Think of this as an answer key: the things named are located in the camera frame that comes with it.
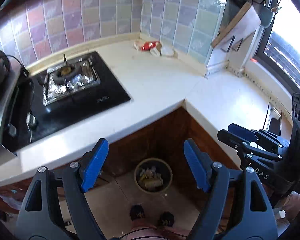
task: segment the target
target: tiled wall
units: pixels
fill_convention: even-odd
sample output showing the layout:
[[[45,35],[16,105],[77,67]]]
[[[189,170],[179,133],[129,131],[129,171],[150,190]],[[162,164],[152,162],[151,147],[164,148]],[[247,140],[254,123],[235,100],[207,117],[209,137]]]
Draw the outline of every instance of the tiled wall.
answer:
[[[0,50],[24,65],[85,41],[139,32],[142,0],[27,0],[0,20]]]
[[[143,0],[141,32],[204,63],[225,1]]]

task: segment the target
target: black shoe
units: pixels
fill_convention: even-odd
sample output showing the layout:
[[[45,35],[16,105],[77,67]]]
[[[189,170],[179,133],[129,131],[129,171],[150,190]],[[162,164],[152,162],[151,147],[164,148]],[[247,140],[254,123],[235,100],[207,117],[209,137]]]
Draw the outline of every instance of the black shoe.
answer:
[[[163,212],[160,215],[160,218],[158,220],[158,226],[167,226],[172,227],[174,224],[174,215],[172,215],[170,212]]]
[[[132,206],[132,208],[130,209],[130,218],[132,221],[144,217],[145,217],[145,212],[141,205]]]

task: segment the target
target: red object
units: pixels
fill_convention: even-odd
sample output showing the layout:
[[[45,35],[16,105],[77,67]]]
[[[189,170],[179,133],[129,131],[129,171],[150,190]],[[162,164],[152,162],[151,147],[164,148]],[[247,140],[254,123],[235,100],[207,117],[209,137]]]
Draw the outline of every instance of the red object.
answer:
[[[143,44],[141,50],[150,50],[154,48],[159,41],[148,41],[145,44]]]

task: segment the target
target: white countertop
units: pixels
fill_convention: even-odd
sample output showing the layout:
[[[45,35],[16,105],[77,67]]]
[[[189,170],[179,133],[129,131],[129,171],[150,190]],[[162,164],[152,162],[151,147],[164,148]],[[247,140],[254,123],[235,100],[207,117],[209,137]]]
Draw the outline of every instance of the white countertop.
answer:
[[[180,106],[240,165],[236,151],[219,142],[217,132],[232,122],[262,128],[267,97],[246,78],[222,71],[205,79],[179,59],[157,58],[132,45],[123,41],[95,48],[132,100],[19,150],[17,158],[0,166],[0,186],[32,177],[40,166],[53,169],[69,163],[90,151],[99,138],[112,143]]]

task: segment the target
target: screw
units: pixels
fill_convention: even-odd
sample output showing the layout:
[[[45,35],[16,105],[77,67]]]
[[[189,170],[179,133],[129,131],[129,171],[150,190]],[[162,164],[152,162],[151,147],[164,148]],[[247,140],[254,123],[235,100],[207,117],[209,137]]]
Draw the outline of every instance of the screw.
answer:
[[[45,171],[46,171],[46,167],[45,167],[45,166],[42,166],[42,167],[40,167],[40,168],[38,169],[38,171],[39,171],[40,173],[45,172]]]
[[[246,171],[249,173],[253,173],[254,169],[252,167],[248,166],[248,167],[246,167]]]
[[[70,167],[71,168],[76,168],[76,167],[78,167],[79,166],[79,163],[77,163],[77,162],[72,162],[72,163],[70,163]]]
[[[219,168],[222,167],[222,164],[221,164],[220,162],[214,162],[214,163],[213,163],[213,167],[219,169]]]

